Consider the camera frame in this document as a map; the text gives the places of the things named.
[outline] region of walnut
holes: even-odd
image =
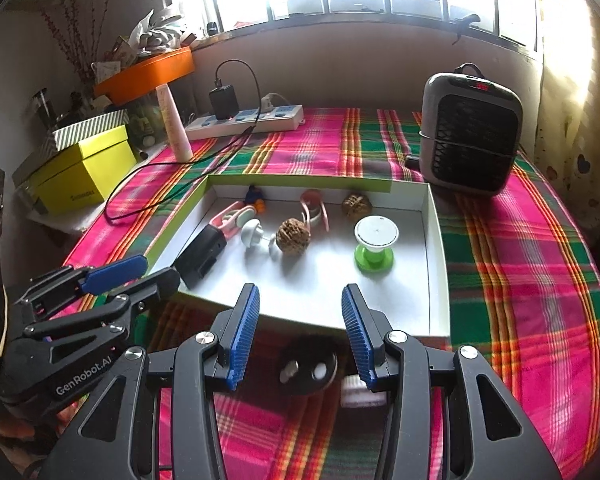
[[[372,209],[371,202],[362,193],[351,193],[342,201],[342,213],[352,222],[370,215]]]
[[[282,222],[276,232],[276,244],[285,254],[302,254],[309,246],[311,233],[304,223],[296,218]]]

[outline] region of striped box lid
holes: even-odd
[[[16,187],[20,186],[34,171],[65,148],[128,122],[126,110],[117,110],[49,132],[43,143],[13,172],[13,183]]]

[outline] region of orange tray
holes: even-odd
[[[93,87],[96,97],[106,95],[113,104],[122,106],[138,99],[157,86],[170,83],[195,70],[193,54],[186,46],[130,66]]]

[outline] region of black round object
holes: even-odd
[[[303,336],[282,349],[276,373],[286,395],[313,395],[331,384],[338,369],[337,346],[326,336]]]

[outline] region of plaid tablecloth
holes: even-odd
[[[305,117],[306,124],[295,132],[252,135],[221,171],[422,179],[404,167],[405,156],[418,153],[418,113],[314,109],[306,110]],[[194,155],[213,152],[228,141],[194,142]],[[170,150],[157,160],[173,160]],[[152,203],[204,169],[142,171],[110,211]],[[168,205],[114,226],[98,218],[67,263],[99,266],[147,252],[187,193],[183,189]],[[516,159],[507,187],[496,198],[436,192],[436,205],[453,346],[472,344],[490,360],[570,479],[600,442],[600,277],[589,250],[555,193],[524,156]],[[85,298],[76,308],[90,308],[94,302]],[[168,321],[154,334],[154,347],[167,348],[193,333],[190,312],[170,305]],[[268,354],[262,352],[260,368],[266,368]],[[256,368],[250,361],[248,374],[257,373]],[[218,399],[231,480],[372,478],[382,413],[339,410],[337,382],[308,399],[263,402],[249,392]],[[433,410],[435,478],[440,414]]]

